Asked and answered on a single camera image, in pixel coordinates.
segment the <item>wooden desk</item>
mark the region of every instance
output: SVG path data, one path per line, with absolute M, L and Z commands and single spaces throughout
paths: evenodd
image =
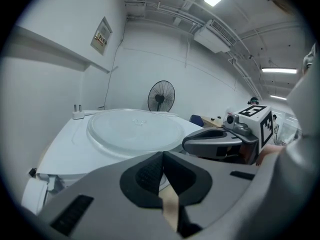
M 205 125 L 208 125 L 210 127 L 221 127 L 222 126 L 220 123 L 217 122 L 217 119 L 212 121 L 210 117 L 207 117 L 207 116 L 200 116 L 200 117 Z

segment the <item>ceiling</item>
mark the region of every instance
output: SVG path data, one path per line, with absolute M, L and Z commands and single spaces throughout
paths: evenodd
M 202 25 L 218 19 L 225 29 L 231 28 L 240 38 L 229 31 L 237 40 L 232 53 L 263 98 L 270 95 L 286 97 L 302 73 L 300 70 L 297 74 L 263 73 L 261 68 L 301 69 L 303 58 L 314 42 L 308 28 L 298 17 L 283 12 L 271 0 L 222 0 L 214 7 L 204 0 L 138 1 L 141 1 L 140 4 L 126 0 L 130 19 L 157 21 L 186 32 L 192 30 L 194 34 L 196 28 L 191 29 L 193 25 L 190 21 L 176 17 L 183 14 Z M 159 1 L 162 10 L 157 10 Z M 230 58 L 226 53 L 222 56 L 226 60 Z

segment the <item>white appliance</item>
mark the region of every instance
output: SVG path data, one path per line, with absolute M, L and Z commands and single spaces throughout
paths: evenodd
M 202 129 L 176 114 L 135 109 L 96 111 L 70 119 L 56 136 L 22 197 L 37 214 L 58 192 L 87 173 L 156 151 L 183 152 L 185 136 Z M 160 190 L 169 184 L 161 179 Z
M 195 32 L 194 40 L 215 54 L 229 52 L 230 47 L 236 43 L 231 34 L 213 19 L 209 20 L 202 28 Z

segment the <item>air conditioner vent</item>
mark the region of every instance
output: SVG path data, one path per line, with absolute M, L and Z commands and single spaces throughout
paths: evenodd
M 217 21 L 213 20 L 210 26 L 222 35 L 232 46 L 235 45 L 236 40 L 229 34 L 229 32 L 221 26 Z

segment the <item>electrical box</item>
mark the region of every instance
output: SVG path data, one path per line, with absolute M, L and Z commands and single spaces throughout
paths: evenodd
M 107 22 L 106 17 L 101 20 L 93 39 L 91 46 L 96 49 L 101 55 L 104 54 L 106 46 L 108 45 L 109 38 L 112 34 L 112 30 Z

